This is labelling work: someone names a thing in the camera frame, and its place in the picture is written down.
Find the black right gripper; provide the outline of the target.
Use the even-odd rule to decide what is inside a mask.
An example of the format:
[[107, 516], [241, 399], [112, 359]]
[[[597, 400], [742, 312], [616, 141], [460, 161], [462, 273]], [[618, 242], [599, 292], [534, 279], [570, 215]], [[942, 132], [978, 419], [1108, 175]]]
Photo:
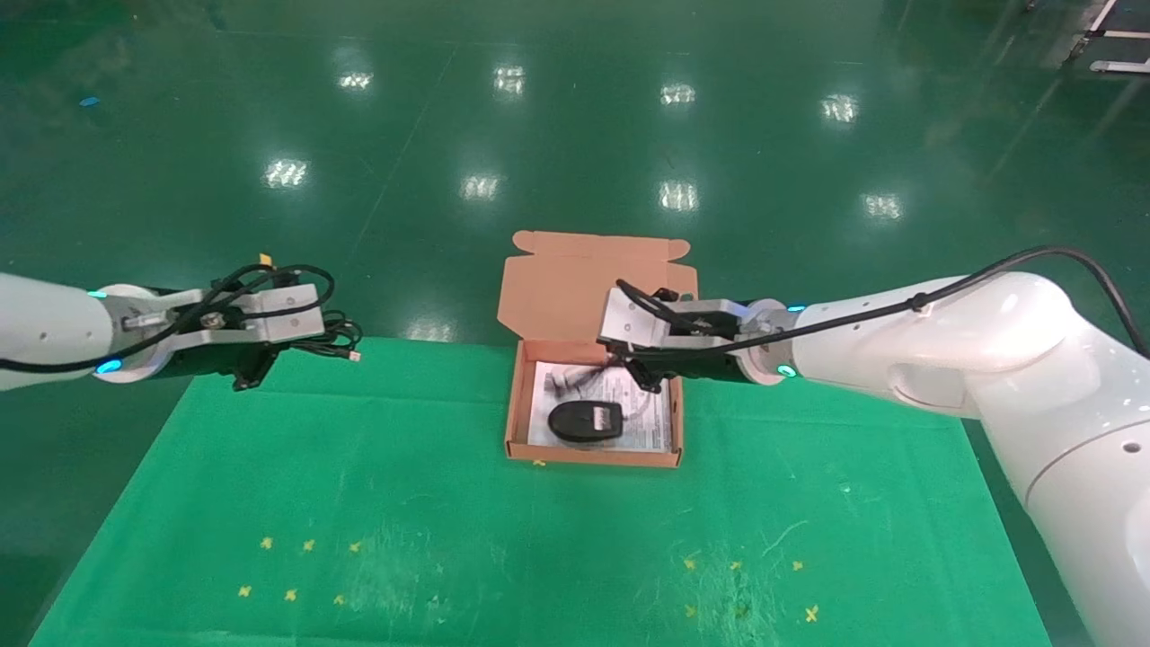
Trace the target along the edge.
[[762, 384], [765, 372], [747, 351], [646, 351], [646, 365], [639, 359], [620, 355], [620, 368], [637, 388], [661, 394], [665, 377], [710, 378], [716, 382]]

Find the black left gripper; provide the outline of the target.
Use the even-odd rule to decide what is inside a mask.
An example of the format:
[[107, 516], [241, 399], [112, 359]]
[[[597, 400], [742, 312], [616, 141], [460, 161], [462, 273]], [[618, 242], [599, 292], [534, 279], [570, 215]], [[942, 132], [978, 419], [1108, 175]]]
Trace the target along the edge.
[[262, 385], [279, 356], [279, 344], [233, 342], [177, 351], [164, 364], [164, 377], [221, 373], [233, 379], [233, 392]]

